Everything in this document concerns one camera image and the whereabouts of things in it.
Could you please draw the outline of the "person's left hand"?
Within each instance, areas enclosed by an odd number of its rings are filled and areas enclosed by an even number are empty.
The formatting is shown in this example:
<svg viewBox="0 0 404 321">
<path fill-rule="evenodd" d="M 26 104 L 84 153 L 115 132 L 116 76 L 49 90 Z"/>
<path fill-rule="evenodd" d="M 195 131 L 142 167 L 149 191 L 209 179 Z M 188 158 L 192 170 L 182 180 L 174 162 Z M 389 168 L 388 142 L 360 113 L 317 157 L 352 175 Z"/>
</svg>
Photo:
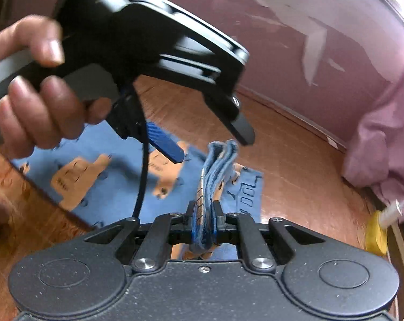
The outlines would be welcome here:
<svg viewBox="0 0 404 321">
<path fill-rule="evenodd" d="M 0 61 L 24 48 L 44 67 L 64 63 L 62 28 L 53 19 L 26 16 L 0 32 Z M 54 148 L 76 139 L 86 124 L 102 122 L 112 108 L 108 98 L 83 103 L 63 79 L 45 78 L 36 90 L 21 76 L 14 78 L 0 100 L 2 151 L 9 159 L 30 156 L 34 148 Z"/>
</svg>

